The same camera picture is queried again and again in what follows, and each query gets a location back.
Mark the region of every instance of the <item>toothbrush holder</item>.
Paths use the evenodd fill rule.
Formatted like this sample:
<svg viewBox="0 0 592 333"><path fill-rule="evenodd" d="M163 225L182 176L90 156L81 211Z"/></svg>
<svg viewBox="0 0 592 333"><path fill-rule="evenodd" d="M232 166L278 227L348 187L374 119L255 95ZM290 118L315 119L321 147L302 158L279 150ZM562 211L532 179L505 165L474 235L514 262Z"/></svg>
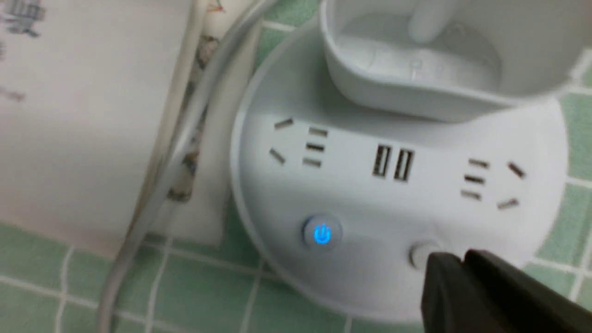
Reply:
<svg viewBox="0 0 592 333"><path fill-rule="evenodd" d="M408 25L419 1L323 0L327 65L345 97L467 121L559 97L592 63L592 1L461 0L438 37L418 44Z"/></svg>

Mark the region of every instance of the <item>white cable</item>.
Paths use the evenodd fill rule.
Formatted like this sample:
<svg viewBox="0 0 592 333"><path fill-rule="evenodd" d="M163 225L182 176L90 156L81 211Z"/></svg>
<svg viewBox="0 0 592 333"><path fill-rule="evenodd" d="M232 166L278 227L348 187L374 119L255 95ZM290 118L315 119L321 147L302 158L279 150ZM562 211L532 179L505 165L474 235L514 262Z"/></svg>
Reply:
<svg viewBox="0 0 592 333"><path fill-rule="evenodd" d="M138 219L131 227L111 267L111 272L105 282L97 310L97 333L111 332L111 317L121 283L126 277L134 256L140 248L150 225L154 222L158 210L166 199L169 189L173 186L173 182L177 178L178 172L181 169L181 163L191 143L193 132L218 82L220 74L251 26L277 2L278 0L258 0L245 10L236 22L234 22L232 27L230 27L214 53L214 56L208 62L197 86L197 90L191 97L181 129L173 141L172 153L169 155L162 176L160 176L160 179L156 183L155 189L148 198L146 205L142 208Z"/></svg>

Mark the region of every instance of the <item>blue power icon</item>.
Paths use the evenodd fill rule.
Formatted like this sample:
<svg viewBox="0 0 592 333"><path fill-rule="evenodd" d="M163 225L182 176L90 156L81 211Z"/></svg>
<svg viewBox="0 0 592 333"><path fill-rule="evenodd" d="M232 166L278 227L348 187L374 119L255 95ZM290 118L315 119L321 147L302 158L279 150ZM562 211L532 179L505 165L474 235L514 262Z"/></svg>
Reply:
<svg viewBox="0 0 592 333"><path fill-rule="evenodd" d="M314 228L314 241L319 245L328 244L331 241L331 228L325 223Z"/></svg>

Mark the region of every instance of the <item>white button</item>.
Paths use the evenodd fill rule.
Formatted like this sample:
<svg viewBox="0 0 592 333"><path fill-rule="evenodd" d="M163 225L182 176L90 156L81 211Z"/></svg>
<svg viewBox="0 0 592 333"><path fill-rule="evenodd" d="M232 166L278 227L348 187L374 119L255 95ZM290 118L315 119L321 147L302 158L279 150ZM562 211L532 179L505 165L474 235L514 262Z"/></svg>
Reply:
<svg viewBox="0 0 592 333"><path fill-rule="evenodd" d="M442 252L442 248L436 242L420 242L409 249L409 259L411 259L413 267L425 273L427 259L430 257L430 254L434 252Z"/></svg>

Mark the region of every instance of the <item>power socket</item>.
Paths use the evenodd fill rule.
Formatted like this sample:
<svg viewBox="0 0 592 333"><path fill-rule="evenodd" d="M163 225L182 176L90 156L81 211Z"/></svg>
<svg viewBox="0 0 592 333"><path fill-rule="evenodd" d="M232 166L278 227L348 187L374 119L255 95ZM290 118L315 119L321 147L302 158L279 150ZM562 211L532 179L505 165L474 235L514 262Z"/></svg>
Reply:
<svg viewBox="0 0 592 333"><path fill-rule="evenodd" d="M332 84L317 28L292 33L258 69L233 131L234 198L274 271L333 310L409 322L421 319L434 249L525 265L565 186L559 104L455 124L362 108ZM317 251L311 230L327 227L339 237Z"/></svg>

